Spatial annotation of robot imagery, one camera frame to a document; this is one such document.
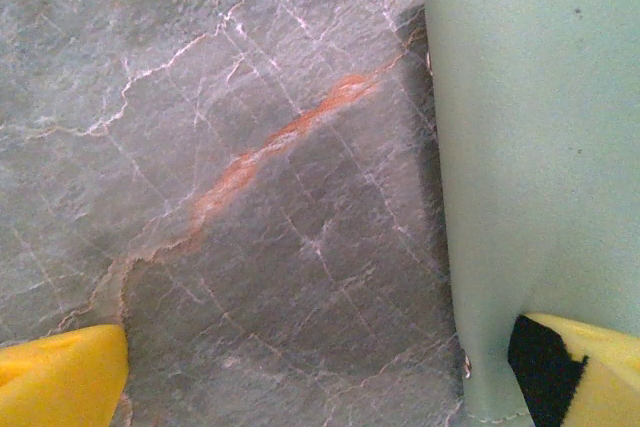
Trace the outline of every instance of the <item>mint green leather object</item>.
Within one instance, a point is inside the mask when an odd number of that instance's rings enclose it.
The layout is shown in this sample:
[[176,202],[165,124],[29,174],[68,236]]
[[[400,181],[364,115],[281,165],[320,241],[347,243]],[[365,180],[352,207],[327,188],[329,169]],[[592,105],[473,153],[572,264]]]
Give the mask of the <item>mint green leather object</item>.
[[519,313],[640,335],[640,0],[425,0],[477,425],[531,425]]

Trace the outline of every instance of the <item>yellow object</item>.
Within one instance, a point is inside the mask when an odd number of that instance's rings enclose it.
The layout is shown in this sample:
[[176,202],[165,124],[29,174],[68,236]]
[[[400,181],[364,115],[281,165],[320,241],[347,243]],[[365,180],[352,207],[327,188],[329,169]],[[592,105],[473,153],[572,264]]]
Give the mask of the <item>yellow object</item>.
[[0,350],[0,427],[107,427],[127,371],[117,325]]
[[640,426],[640,338],[553,315],[527,317],[560,334],[574,361],[588,358],[562,427]]

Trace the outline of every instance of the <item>black patch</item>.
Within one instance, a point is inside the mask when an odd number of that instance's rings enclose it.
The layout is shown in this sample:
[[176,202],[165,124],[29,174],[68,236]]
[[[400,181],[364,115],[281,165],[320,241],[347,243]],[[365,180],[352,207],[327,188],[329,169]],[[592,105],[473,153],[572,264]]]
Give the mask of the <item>black patch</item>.
[[509,342],[509,365],[536,427],[561,427],[587,357],[571,360],[559,334],[521,315]]

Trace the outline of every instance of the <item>gray marble surface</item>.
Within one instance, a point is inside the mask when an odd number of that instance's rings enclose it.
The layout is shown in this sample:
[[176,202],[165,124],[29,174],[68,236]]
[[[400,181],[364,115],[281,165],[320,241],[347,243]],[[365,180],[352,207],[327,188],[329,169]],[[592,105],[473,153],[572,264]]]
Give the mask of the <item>gray marble surface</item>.
[[0,0],[0,344],[118,426],[464,422],[422,0]]

